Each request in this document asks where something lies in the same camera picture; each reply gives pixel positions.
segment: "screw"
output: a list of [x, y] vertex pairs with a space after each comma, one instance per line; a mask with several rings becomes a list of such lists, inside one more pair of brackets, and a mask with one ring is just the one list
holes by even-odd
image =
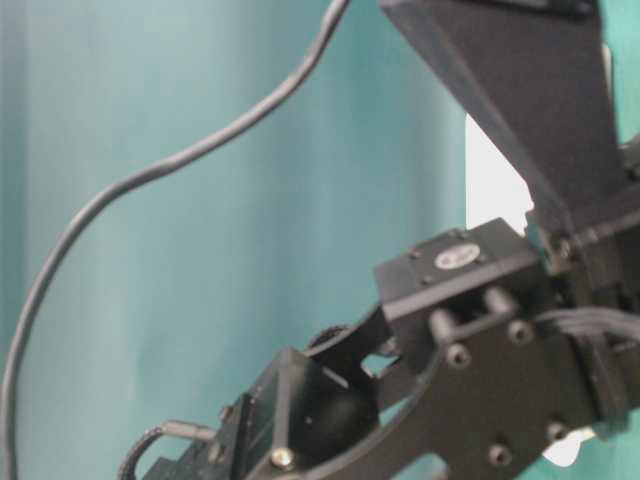
[[573, 246], [566, 238], [560, 240], [558, 251], [560, 252], [560, 256], [567, 262], [573, 259]]
[[547, 426], [547, 438], [551, 443], [567, 438], [569, 429], [564, 423], [552, 422]]
[[471, 353], [461, 343], [454, 343], [447, 350], [447, 362], [453, 368], [462, 370], [471, 364]]
[[209, 463], [218, 463], [224, 457], [224, 447], [220, 445], [220, 442], [215, 440], [211, 447], [209, 447], [209, 456], [207, 457]]
[[220, 420], [221, 423], [225, 423], [231, 418], [231, 415], [233, 415], [233, 407], [226, 405], [220, 409], [218, 420]]
[[509, 324], [509, 339], [516, 345], [526, 345], [533, 340], [533, 328], [527, 322], [515, 320]]
[[489, 448], [489, 463], [496, 468], [508, 466], [513, 461], [513, 454], [506, 446], [496, 443]]
[[293, 467], [293, 452], [286, 447], [276, 448], [271, 452], [271, 463], [280, 470]]

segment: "hex screw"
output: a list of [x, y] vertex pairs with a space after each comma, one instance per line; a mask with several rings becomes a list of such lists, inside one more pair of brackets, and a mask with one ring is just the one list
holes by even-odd
[[569, 429], [564, 423], [551, 422], [547, 426], [547, 438], [551, 443], [564, 440], [565, 438], [567, 438], [568, 434], [569, 434]]
[[461, 343], [454, 343], [447, 349], [447, 363], [453, 368], [462, 370], [471, 365], [471, 353]]
[[489, 448], [489, 463], [496, 468], [503, 468], [511, 464], [513, 454], [505, 445], [496, 443]]
[[509, 335], [509, 340], [516, 345], [526, 345], [527, 343], [531, 343], [535, 337], [533, 327], [522, 320], [515, 320], [511, 322], [507, 333]]
[[288, 470], [293, 467], [293, 460], [293, 452], [286, 447], [276, 448], [271, 452], [271, 463], [280, 470]]

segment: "robotic arm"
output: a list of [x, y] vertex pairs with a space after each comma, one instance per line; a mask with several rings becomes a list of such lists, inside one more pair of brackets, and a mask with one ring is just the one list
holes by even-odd
[[382, 264], [369, 314], [282, 350], [145, 480], [383, 480], [428, 454], [440, 479], [506, 480], [640, 406], [640, 145], [617, 145], [597, 2], [381, 5], [528, 183], [538, 241], [495, 220]]

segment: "black cable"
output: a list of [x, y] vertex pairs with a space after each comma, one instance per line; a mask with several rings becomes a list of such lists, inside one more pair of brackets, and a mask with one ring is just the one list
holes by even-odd
[[71, 246], [91, 221], [114, 200], [142, 185], [186, 167], [246, 132], [279, 107], [302, 85], [318, 64], [349, 3], [350, 0], [331, 1], [322, 19], [320, 31], [306, 52], [302, 63], [269, 96], [222, 130], [155, 165], [143, 169], [129, 178], [107, 187], [80, 210], [67, 225], [29, 290], [18, 319], [16, 333], [7, 354], [2, 394], [0, 396], [0, 428], [2, 430], [5, 480], [17, 480], [18, 478], [15, 447], [16, 385], [24, 351], [29, 341], [35, 317], [47, 293], [49, 284]]
[[147, 430], [144, 435], [133, 444], [127, 452], [125, 459], [118, 468], [117, 480], [136, 480], [136, 466], [142, 455], [160, 437], [177, 437], [187, 440], [200, 440], [207, 442], [215, 436], [215, 431], [208, 427], [192, 423], [170, 420], [157, 427]]
[[536, 321], [574, 336], [595, 331], [640, 342], [640, 316], [612, 308], [552, 310], [540, 315]]

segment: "black metal block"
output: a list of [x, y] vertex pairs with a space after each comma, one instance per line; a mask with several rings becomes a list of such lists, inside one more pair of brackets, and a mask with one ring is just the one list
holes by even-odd
[[470, 322], [487, 313], [483, 294], [491, 286], [514, 295], [527, 315], [553, 299], [540, 256], [502, 219], [422, 243], [379, 266], [376, 279], [385, 317], [415, 372], [435, 346], [428, 319], [436, 308]]

